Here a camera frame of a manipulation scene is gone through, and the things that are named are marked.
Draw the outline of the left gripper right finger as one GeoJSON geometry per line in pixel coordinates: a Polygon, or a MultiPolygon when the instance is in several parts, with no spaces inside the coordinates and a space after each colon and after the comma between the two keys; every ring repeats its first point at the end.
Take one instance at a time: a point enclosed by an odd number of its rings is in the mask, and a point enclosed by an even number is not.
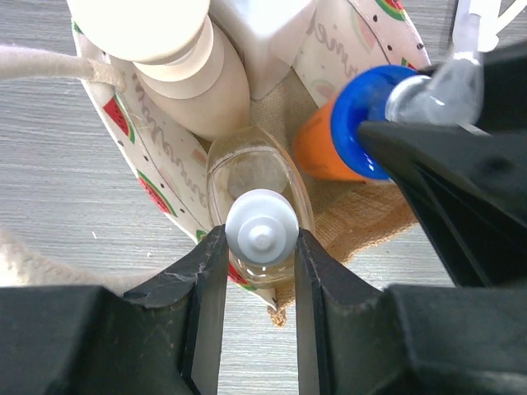
{"type": "Polygon", "coordinates": [[[381,291],[332,258],[308,230],[296,242],[296,344],[300,394],[333,392],[331,341],[341,351],[349,336],[339,340],[330,331],[344,324],[345,315],[377,298],[381,291]]]}

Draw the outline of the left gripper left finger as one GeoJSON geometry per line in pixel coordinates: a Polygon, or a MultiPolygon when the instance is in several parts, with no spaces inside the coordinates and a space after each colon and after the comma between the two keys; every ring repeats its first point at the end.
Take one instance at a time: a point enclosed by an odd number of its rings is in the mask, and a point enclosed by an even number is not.
{"type": "Polygon", "coordinates": [[[147,320],[148,393],[217,393],[227,269],[225,230],[216,226],[179,261],[124,292],[147,320]]]}

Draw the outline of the orange bottle blue pump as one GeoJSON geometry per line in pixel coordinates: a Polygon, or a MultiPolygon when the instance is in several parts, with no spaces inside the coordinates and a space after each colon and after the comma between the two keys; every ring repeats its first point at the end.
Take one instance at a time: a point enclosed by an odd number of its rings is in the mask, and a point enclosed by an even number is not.
{"type": "Polygon", "coordinates": [[[384,65],[352,79],[298,130],[292,143],[297,165],[317,179],[385,181],[389,176],[358,141],[361,123],[475,123],[483,107],[481,15],[466,12],[456,25],[450,57],[432,76],[384,65]]]}

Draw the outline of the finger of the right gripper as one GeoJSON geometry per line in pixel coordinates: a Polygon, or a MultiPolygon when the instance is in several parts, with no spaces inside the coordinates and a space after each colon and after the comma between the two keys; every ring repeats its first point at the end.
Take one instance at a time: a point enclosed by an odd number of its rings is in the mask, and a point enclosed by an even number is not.
{"type": "Polygon", "coordinates": [[[358,140],[399,186],[457,286],[526,285],[526,133],[364,122],[358,140]]]}

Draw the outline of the clear bottle white cap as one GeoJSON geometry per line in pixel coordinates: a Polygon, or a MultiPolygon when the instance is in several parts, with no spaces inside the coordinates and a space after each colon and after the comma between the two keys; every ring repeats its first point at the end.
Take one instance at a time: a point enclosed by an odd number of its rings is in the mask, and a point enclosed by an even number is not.
{"type": "Polygon", "coordinates": [[[236,274],[260,289],[292,281],[297,237],[315,219],[299,171],[269,133],[247,127],[212,143],[207,199],[236,274]]]}

